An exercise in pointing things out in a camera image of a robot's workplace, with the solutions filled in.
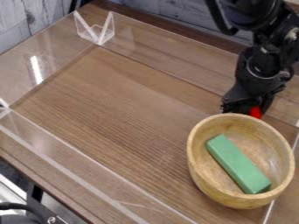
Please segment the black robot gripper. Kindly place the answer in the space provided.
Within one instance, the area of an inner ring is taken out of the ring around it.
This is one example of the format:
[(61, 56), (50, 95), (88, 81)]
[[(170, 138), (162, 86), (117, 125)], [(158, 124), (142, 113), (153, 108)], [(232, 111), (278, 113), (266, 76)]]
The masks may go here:
[(250, 108), (258, 106), (262, 116), (293, 75), (292, 64), (277, 47), (249, 47), (237, 56), (234, 83), (221, 98), (221, 112), (248, 115)]

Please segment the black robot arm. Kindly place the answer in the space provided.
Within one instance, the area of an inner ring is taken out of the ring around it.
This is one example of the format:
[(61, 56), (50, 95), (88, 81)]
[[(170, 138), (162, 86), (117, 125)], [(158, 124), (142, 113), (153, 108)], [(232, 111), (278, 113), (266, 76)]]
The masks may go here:
[(293, 78), (299, 61), (299, 14), (284, 0), (204, 0), (218, 30), (252, 32), (253, 44), (237, 56), (234, 84), (221, 111), (260, 118)]

